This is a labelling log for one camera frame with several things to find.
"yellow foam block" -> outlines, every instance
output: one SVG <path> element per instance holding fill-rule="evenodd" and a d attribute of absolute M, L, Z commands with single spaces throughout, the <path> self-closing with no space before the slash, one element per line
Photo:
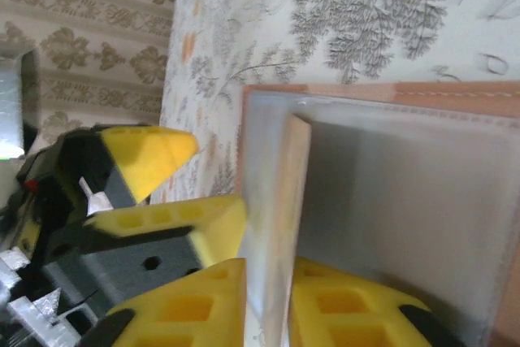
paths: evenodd
<path fill-rule="evenodd" d="M 198 150 L 191 133 L 159 126 L 108 128 L 101 136 L 136 202 L 148 197 Z"/>
<path fill-rule="evenodd" d="M 85 224 L 119 237 L 192 226 L 189 238 L 209 267 L 236 256 L 246 220 L 244 201 L 231 194 L 105 211 Z"/>
<path fill-rule="evenodd" d="M 114 347 L 242 347 L 245 260 L 227 260 L 135 297 L 110 313 L 136 316 Z"/>
<path fill-rule="evenodd" d="M 295 263 L 291 347 L 430 347 L 399 311 L 422 302 L 383 285 L 308 259 Z"/>

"patterned fabric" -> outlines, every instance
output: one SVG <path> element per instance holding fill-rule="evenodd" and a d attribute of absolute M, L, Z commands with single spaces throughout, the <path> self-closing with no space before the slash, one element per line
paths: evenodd
<path fill-rule="evenodd" d="M 161 124 L 201 153 L 156 200 L 227 193 L 241 86 L 520 78 L 518 0 L 176 0 Z"/>
<path fill-rule="evenodd" d="M 39 146 L 96 122 L 158 122 L 173 2 L 0 0 L 0 41 L 38 50 Z"/>

